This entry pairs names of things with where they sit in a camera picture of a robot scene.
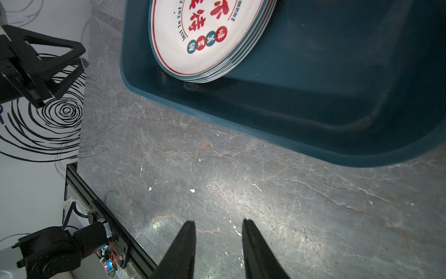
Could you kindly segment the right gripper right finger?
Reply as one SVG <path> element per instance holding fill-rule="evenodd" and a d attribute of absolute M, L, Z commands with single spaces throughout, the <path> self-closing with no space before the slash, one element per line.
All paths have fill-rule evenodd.
<path fill-rule="evenodd" d="M 290 279 L 252 220 L 243 220 L 242 245 L 247 279 Z"/>

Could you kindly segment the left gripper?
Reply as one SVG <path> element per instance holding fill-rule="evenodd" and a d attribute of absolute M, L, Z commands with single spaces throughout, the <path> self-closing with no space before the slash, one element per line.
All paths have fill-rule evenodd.
<path fill-rule="evenodd" d="M 33 45 L 68 48 L 61 56 L 43 57 Z M 35 108 L 57 100 L 84 72 L 84 46 L 18 27 L 1 26 L 1 104 L 24 97 Z"/>

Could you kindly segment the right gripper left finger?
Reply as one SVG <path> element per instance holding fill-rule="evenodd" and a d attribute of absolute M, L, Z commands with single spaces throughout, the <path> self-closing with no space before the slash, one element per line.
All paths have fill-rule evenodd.
<path fill-rule="evenodd" d="M 196 255 L 195 222 L 187 221 L 150 279 L 193 279 Z"/>

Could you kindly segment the clear glass cup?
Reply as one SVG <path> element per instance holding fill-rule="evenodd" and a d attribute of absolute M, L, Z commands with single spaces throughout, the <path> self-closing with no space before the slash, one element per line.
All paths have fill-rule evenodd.
<path fill-rule="evenodd" d="M 121 33 L 101 21 L 91 17 L 82 30 L 81 43 L 86 49 L 82 65 L 89 71 L 112 67 L 119 64 Z"/>

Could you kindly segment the white plate red symbols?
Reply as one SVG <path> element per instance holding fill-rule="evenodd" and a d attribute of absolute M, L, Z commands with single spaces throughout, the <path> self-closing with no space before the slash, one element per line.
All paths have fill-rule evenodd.
<path fill-rule="evenodd" d="M 241 50 L 268 6 L 269 1 L 151 1 L 154 57 L 178 79 L 208 74 Z"/>

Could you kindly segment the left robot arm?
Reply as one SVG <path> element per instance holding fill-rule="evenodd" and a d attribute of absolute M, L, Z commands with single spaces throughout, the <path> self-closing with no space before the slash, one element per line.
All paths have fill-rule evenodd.
<path fill-rule="evenodd" d="M 61 99 L 84 71 L 81 43 L 46 36 L 8 24 L 1 26 L 1 103 L 27 99 L 35 108 Z M 66 224 L 42 229 L 1 251 L 1 278 L 50 279 L 70 272 L 106 246 L 107 222 L 70 233 Z"/>

